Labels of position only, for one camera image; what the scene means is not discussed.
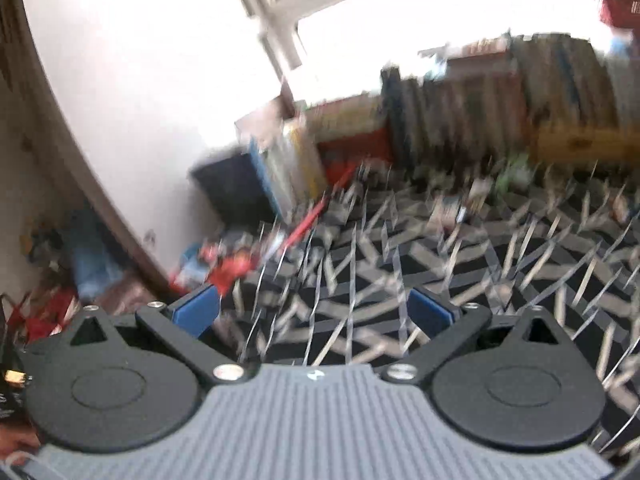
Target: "red bag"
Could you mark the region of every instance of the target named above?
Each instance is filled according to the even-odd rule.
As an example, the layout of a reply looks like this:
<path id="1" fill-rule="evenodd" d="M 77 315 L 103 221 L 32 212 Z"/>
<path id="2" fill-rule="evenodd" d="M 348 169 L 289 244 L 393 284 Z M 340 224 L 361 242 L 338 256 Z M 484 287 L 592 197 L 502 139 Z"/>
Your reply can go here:
<path id="1" fill-rule="evenodd" d="M 640 0 L 597 0 L 600 21 L 614 28 L 640 32 Z"/>

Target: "blue object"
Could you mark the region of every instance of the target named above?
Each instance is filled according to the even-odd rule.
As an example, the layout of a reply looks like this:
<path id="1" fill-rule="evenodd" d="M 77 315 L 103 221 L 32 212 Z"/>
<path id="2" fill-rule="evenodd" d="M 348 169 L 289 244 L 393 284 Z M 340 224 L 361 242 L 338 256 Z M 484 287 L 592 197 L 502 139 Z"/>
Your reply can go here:
<path id="1" fill-rule="evenodd" d="M 430 339 L 449 328 L 455 321 L 453 312 L 414 288 L 409 292 L 406 309 L 411 321 Z"/>
<path id="2" fill-rule="evenodd" d="M 171 321 L 195 338 L 211 326 L 220 314 L 220 295 L 213 285 L 203 285 L 172 303 Z"/>

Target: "black circular disc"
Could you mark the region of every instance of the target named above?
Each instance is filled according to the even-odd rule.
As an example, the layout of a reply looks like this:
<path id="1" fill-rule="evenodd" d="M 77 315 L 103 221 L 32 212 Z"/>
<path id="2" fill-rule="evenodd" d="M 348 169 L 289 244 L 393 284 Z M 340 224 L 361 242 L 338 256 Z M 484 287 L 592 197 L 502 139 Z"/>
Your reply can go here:
<path id="1" fill-rule="evenodd" d="M 125 360 L 83 361 L 53 361 L 26 389 L 31 420 L 47 441 L 84 452 L 135 449 L 196 410 L 196 377 L 170 357 L 131 349 Z"/>
<path id="2" fill-rule="evenodd" d="M 545 344 L 459 357 L 436 373 L 434 406 L 462 433 L 499 449 L 573 446 L 597 424 L 605 396 L 586 363 L 563 357 Z"/>

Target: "window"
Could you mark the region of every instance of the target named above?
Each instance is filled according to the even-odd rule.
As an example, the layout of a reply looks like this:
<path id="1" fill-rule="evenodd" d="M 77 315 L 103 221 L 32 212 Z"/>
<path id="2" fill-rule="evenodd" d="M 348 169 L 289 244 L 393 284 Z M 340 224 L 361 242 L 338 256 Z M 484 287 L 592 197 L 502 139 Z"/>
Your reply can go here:
<path id="1" fill-rule="evenodd" d="M 313 101 L 377 89 L 387 62 L 421 75 L 419 50 L 509 29 L 513 35 L 569 32 L 596 47 L 608 32 L 593 0 L 346 0 L 298 23 L 308 60 L 297 90 Z"/>

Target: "patterned carpet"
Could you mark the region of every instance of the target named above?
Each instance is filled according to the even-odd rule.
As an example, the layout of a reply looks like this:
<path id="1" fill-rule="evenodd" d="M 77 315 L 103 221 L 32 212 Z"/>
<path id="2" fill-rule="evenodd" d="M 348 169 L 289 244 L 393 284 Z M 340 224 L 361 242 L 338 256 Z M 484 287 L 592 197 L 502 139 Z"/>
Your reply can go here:
<path id="1" fill-rule="evenodd" d="M 405 292 L 416 285 L 494 314 L 538 304 L 554 314 L 607 389 L 594 447 L 606 456 L 635 454 L 640 222 L 636 214 L 620 227 L 609 206 L 629 186 L 571 178 L 560 193 L 539 178 L 526 192 L 488 197 L 449 232 L 431 215 L 436 186 L 366 173 L 331 200 L 298 247 L 223 300 L 220 326 L 238 359 L 393 362 L 428 344 L 407 315 Z"/>

